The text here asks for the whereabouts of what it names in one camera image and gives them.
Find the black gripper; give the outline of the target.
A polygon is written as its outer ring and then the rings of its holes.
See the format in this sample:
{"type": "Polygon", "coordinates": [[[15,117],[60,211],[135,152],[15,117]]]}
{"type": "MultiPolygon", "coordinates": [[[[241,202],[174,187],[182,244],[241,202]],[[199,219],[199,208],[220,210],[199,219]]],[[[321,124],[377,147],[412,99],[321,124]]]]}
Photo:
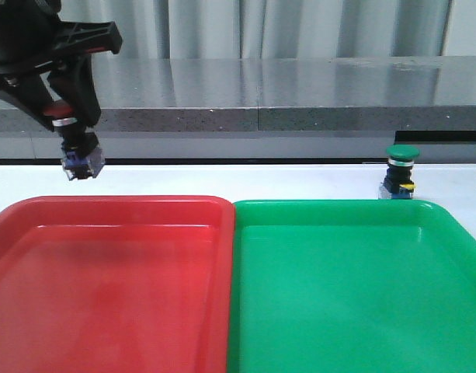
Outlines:
{"type": "Polygon", "coordinates": [[[49,116],[54,120],[75,118],[94,127],[101,109],[90,54],[118,54],[123,39],[114,22],[64,21],[60,11],[60,1],[0,1],[0,100],[49,131],[54,131],[49,116]],[[47,77],[61,98],[56,102],[39,75],[13,77],[16,85],[10,85],[4,76],[32,71],[60,59],[64,60],[47,77]]]}

